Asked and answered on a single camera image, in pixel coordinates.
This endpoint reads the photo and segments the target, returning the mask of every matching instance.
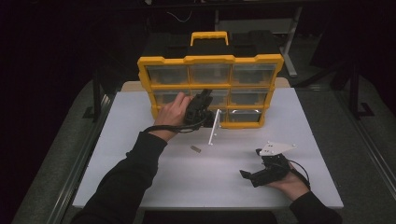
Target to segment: tool box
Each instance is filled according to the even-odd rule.
[[[222,128],[260,128],[283,57],[269,31],[152,34],[137,65],[154,118],[180,91],[211,89]]]

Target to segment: yellow handle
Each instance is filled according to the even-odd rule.
[[[224,38],[225,44],[228,46],[227,32],[216,31],[216,32],[194,32],[191,35],[190,46],[194,44],[194,39],[219,39]]]

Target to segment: black sleeve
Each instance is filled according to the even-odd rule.
[[[143,195],[157,174],[166,142],[140,133],[127,158],[111,169],[72,223],[132,223]]]
[[[290,210],[301,224],[339,224],[341,216],[326,207],[312,191],[298,198],[290,205]]]

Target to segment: gray carpet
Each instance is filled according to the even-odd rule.
[[[287,77],[294,84],[320,71],[308,65],[317,43],[318,38],[297,37],[290,57],[299,75],[289,78],[283,70],[279,76]],[[297,94],[344,202],[345,207],[339,212],[347,224],[396,223],[396,201],[369,156],[368,148],[356,129],[356,121],[345,111],[346,102],[343,99],[347,98],[347,90],[330,91],[328,86],[331,78],[332,75],[316,83],[321,91],[299,89]],[[396,171],[394,116],[382,104],[375,88],[364,79],[361,79],[360,99],[369,104],[375,116],[362,118],[359,123],[373,138],[390,169]],[[91,84],[87,84],[70,108],[14,223],[46,223],[64,180],[92,127],[92,120],[82,117],[89,106],[92,106]],[[77,208],[68,205],[62,223],[69,223],[77,211]],[[296,223],[288,210],[277,210],[275,214],[280,224]]]

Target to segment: person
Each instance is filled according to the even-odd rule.
[[[190,100],[190,96],[180,92],[174,102],[162,107],[154,125],[182,125]],[[139,133],[126,159],[105,175],[72,223],[133,223],[145,190],[157,174],[160,155],[176,134],[166,130]],[[292,172],[267,186],[279,189],[291,199],[290,209],[300,223],[342,223],[341,217],[326,207]]]

